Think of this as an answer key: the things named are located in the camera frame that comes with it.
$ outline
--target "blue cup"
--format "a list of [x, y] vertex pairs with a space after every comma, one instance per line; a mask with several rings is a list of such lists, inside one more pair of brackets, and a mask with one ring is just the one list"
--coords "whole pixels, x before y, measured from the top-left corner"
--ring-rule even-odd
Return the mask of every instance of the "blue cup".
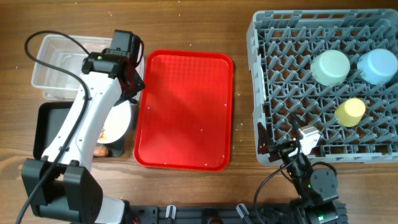
[[386, 49], [372, 50], [362, 55], [357, 63], [362, 78], [370, 84], [386, 84], [398, 71], [397, 57]]

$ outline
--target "cup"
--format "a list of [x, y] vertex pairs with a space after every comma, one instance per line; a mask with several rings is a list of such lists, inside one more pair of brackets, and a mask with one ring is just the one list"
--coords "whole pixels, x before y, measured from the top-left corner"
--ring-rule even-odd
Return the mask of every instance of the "cup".
[[314, 79], [325, 86], [337, 86], [344, 82], [349, 72], [348, 57], [338, 50], [327, 50], [311, 63]]
[[398, 59], [389, 50], [376, 49], [362, 55], [356, 66], [368, 83], [386, 84], [398, 71]]
[[361, 99], [350, 98], [337, 107], [335, 117], [340, 125], [349, 128], [361, 121], [365, 110], [365, 103]]

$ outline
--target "wooden surface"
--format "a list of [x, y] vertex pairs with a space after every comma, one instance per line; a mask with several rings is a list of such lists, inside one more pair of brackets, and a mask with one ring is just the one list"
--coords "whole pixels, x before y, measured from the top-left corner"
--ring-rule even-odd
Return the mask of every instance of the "wooden surface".
[[[38, 30], [112, 37], [131, 30], [155, 49], [223, 52], [235, 65], [231, 161], [217, 173], [147, 169], [127, 152], [117, 159], [95, 159], [92, 173], [104, 193], [133, 205], [236, 205], [252, 203], [261, 181], [275, 170], [256, 160], [252, 125], [253, 93], [246, 53], [246, 31], [259, 10], [394, 8], [391, 0], [284, 1], [95, 1], [3, 0], [0, 2], [0, 223], [15, 221], [26, 200], [20, 171], [32, 157], [37, 111], [45, 102], [30, 84], [34, 63], [24, 53], [25, 39]], [[30, 43], [37, 53], [42, 38]], [[336, 164], [338, 193], [350, 223], [398, 222], [398, 164]], [[270, 181], [261, 202], [289, 202], [297, 193], [281, 175]], [[28, 209], [25, 223], [55, 223]]]

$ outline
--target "cable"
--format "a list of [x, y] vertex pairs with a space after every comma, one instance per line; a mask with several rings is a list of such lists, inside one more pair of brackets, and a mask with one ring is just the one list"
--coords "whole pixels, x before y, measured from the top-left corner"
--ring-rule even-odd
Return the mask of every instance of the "cable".
[[291, 165], [299, 158], [300, 153], [301, 153], [301, 148], [298, 147], [297, 155], [295, 156], [295, 158], [294, 158], [290, 163], [288, 163], [286, 166], [283, 166], [283, 167], [277, 169], [275, 172], [273, 172], [271, 175], [269, 175], [269, 176], [260, 184], [259, 188], [256, 190], [256, 194], [254, 195], [254, 211], [256, 212], [256, 216], [257, 216], [258, 220], [259, 220], [262, 224], [265, 224], [265, 223], [264, 223], [264, 221], [262, 221], [262, 219], [261, 219], [261, 217], [260, 217], [260, 214], [259, 214], [259, 210], [257, 209], [257, 198], [258, 198], [258, 196], [259, 196], [259, 193], [260, 193], [261, 189], [263, 188], [263, 186], [264, 186], [269, 180], [271, 180], [271, 178], [273, 178], [275, 175], [277, 175], [277, 174], [278, 174], [279, 172], [281, 172], [282, 170], [284, 170], [284, 169], [288, 168], [289, 166], [291, 166]]
[[293, 184], [293, 180], [290, 179], [290, 178], [285, 174], [285, 172], [284, 172], [283, 170], [281, 170], [280, 173], [281, 173], [291, 184]]
[[64, 142], [64, 144], [63, 144], [63, 146], [62, 146], [62, 148], [61, 148], [61, 150], [60, 150], [60, 152], [58, 153], [58, 155], [56, 156], [56, 158], [54, 159], [54, 161], [51, 163], [49, 169], [47, 169], [47, 171], [45, 172], [45, 174], [43, 175], [43, 177], [40, 179], [39, 183], [37, 183], [37, 185], [36, 185], [35, 188], [33, 189], [32, 193], [31, 193], [31, 194], [29, 195], [29, 197], [27, 198], [27, 200], [26, 200], [24, 206], [22, 207], [22, 209], [21, 209], [21, 211], [20, 211], [20, 213], [19, 213], [19, 215], [18, 215], [16, 224], [20, 224], [20, 223], [21, 223], [22, 218], [24, 217], [25, 212], [26, 212], [27, 208], [29, 207], [29, 205], [30, 205], [32, 199], [35, 197], [37, 191], [41, 188], [41, 186], [43, 185], [43, 183], [47, 180], [47, 178], [49, 177], [51, 171], [52, 171], [52, 170], [54, 169], [54, 167], [57, 165], [57, 163], [58, 163], [58, 161], [61, 159], [63, 153], [67, 150], [67, 147], [68, 147], [68, 145], [69, 145], [69, 142], [70, 142], [70, 140], [72, 139], [72, 137], [73, 137], [75, 131], [77, 130], [77, 127], [79, 126], [80, 121], [81, 121], [81, 119], [83, 118], [83, 115], [84, 115], [84, 113], [85, 113], [85, 111], [86, 111], [86, 109], [87, 109], [88, 99], [90, 98], [90, 92], [88, 91], [88, 88], [87, 88], [86, 84], [84, 83], [84, 81], [83, 81], [79, 76], [77, 76], [77, 75], [73, 74], [72, 72], [69, 72], [69, 71], [67, 71], [67, 70], [65, 70], [65, 69], [62, 69], [62, 68], [56, 67], [56, 66], [54, 66], [54, 65], [47, 64], [47, 63], [45, 63], [45, 62], [43, 62], [43, 61], [41, 61], [41, 60], [38, 60], [37, 58], [33, 57], [33, 56], [29, 53], [29, 51], [28, 51], [28, 49], [27, 49], [27, 46], [28, 46], [29, 41], [30, 41], [33, 37], [35, 37], [35, 36], [37, 36], [37, 35], [40, 35], [40, 34], [58, 34], [58, 35], [62, 35], [62, 36], [64, 36], [64, 37], [70, 39], [70, 40], [73, 41], [74, 43], [76, 43], [76, 44], [77, 44], [79, 47], [81, 47], [87, 54], [89, 54], [89, 52], [88, 52], [79, 42], [77, 42], [77, 41], [76, 41], [75, 39], [73, 39], [72, 37], [70, 37], [70, 36], [68, 36], [68, 35], [66, 35], [66, 34], [63, 34], [63, 33], [61, 33], [61, 32], [52, 31], [52, 30], [43, 30], [43, 31], [36, 32], [36, 33], [30, 35], [30, 36], [26, 39], [26, 41], [25, 41], [25, 53], [26, 53], [26, 55], [27, 55], [30, 59], [32, 59], [33, 61], [35, 61], [35, 62], [37, 62], [37, 63], [39, 63], [39, 64], [41, 64], [41, 65], [44, 65], [44, 66], [48, 67], [48, 68], [52, 68], [52, 69], [57, 70], [57, 71], [59, 71], [59, 72], [66, 73], [66, 74], [72, 76], [73, 78], [75, 78], [75, 79], [82, 85], [82, 87], [83, 87], [83, 89], [84, 89], [84, 92], [85, 92], [85, 97], [84, 97], [83, 107], [82, 107], [82, 109], [81, 109], [81, 111], [80, 111], [79, 116], [77, 117], [77, 120], [76, 120], [75, 124], [74, 124], [73, 127], [72, 127], [72, 130], [70, 131], [69, 135], [67, 136], [67, 138], [66, 138], [66, 140], [65, 140], [65, 142]]
[[142, 58], [144, 57], [144, 41], [140, 40], [141, 45], [142, 45], [142, 50], [141, 50], [141, 57], [139, 58], [138, 62], [136, 63], [136, 67], [141, 63]]
[[316, 165], [324, 165], [327, 166], [329, 169], [331, 169], [335, 175], [337, 176], [337, 170], [334, 166], [332, 166], [331, 164], [327, 163], [327, 162], [314, 162], [311, 166], [314, 167]]

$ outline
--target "plastic bin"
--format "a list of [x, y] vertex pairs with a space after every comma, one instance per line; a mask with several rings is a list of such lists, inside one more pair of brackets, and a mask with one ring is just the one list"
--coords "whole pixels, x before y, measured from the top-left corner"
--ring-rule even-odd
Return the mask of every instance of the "plastic bin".
[[[254, 90], [254, 134], [261, 122], [276, 144], [292, 139], [289, 114], [316, 126], [322, 136], [308, 155], [312, 162], [398, 162], [398, 75], [386, 85], [361, 78], [356, 63], [362, 54], [387, 49], [398, 55], [398, 12], [392, 9], [258, 11], [246, 33]], [[338, 86], [323, 86], [312, 77], [312, 60], [339, 50], [351, 69]], [[366, 112], [354, 128], [342, 127], [333, 113], [351, 97], [362, 99]]]
[[[71, 36], [81, 43], [89, 52], [101, 52], [110, 47], [112, 38]], [[64, 68], [82, 76], [81, 66], [87, 54], [77, 44], [61, 35], [46, 35], [40, 46], [37, 58], [51, 65]], [[144, 78], [144, 59], [136, 68]], [[32, 85], [43, 89], [43, 96], [48, 100], [71, 101], [77, 95], [79, 83], [62, 72], [35, 63]], [[140, 93], [134, 98], [139, 100]]]

